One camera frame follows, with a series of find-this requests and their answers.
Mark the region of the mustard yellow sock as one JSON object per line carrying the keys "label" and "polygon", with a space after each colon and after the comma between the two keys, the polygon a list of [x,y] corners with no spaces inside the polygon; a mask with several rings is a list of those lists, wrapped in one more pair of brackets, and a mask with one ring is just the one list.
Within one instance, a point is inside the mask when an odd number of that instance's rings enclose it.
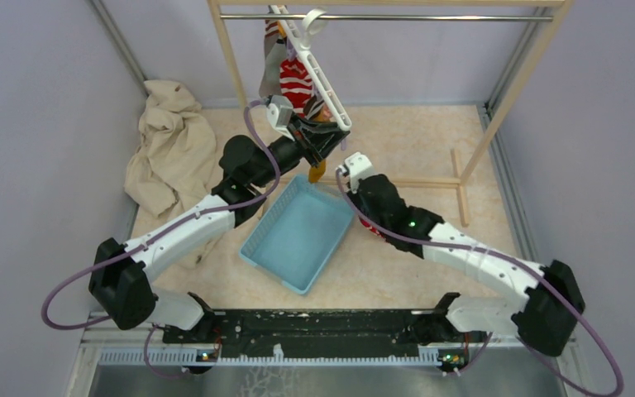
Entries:
{"label": "mustard yellow sock", "polygon": [[[304,115],[310,121],[314,122],[330,122],[332,120],[332,113],[329,107],[318,96],[313,96],[305,104]],[[325,174],[326,161],[322,160],[317,165],[310,168],[308,172],[308,181],[311,184],[317,183]]]}

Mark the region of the red Santa Christmas sock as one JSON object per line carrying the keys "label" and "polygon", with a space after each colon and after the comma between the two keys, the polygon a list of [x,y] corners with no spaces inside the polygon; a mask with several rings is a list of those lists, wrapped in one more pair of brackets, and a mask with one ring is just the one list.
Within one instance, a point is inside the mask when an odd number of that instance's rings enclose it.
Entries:
{"label": "red Santa Christmas sock", "polygon": [[380,238],[381,240],[385,240],[384,235],[372,224],[365,222],[365,227],[372,232],[373,234],[375,234],[378,238]]}

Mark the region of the white plastic clip hanger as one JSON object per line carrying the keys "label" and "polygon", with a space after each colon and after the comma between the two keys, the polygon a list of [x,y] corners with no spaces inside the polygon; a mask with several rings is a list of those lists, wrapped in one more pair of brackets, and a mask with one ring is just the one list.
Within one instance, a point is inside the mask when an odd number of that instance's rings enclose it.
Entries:
{"label": "white plastic clip hanger", "polygon": [[270,5],[270,11],[273,16],[279,17],[279,26],[287,30],[288,42],[294,49],[295,58],[306,69],[313,84],[313,91],[318,93],[318,97],[322,100],[323,105],[329,109],[337,125],[343,131],[350,130],[352,127],[351,119],[311,51],[313,38],[327,25],[327,20],[322,19],[327,15],[327,11],[318,7],[308,12],[304,17],[300,17],[302,28],[298,28],[295,20],[289,19],[286,6]]}

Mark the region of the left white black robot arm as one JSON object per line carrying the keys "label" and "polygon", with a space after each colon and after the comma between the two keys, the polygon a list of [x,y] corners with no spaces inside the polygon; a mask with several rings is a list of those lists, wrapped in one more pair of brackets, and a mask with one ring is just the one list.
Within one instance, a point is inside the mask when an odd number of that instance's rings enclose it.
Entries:
{"label": "left white black robot arm", "polygon": [[350,135],[335,122],[309,121],[294,112],[280,117],[283,135],[265,144],[246,118],[248,135],[224,146],[220,182],[191,209],[144,237],[100,243],[88,291],[107,320],[129,330],[143,323],[180,328],[195,342],[215,330],[211,309],[191,294],[155,290],[152,283],[177,260],[252,218],[284,174],[301,160],[317,164]]}

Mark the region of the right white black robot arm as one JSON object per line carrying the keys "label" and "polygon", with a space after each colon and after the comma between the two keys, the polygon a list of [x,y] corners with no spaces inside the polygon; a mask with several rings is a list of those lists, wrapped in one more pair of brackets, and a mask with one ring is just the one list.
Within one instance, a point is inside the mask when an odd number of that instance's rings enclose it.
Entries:
{"label": "right white black robot arm", "polygon": [[585,300],[566,263],[525,261],[479,242],[442,216],[406,204],[383,174],[351,179],[339,190],[359,219],[396,250],[447,265],[499,294],[497,299],[454,298],[432,319],[443,341],[462,332],[493,332],[557,357],[577,325],[585,324]]}

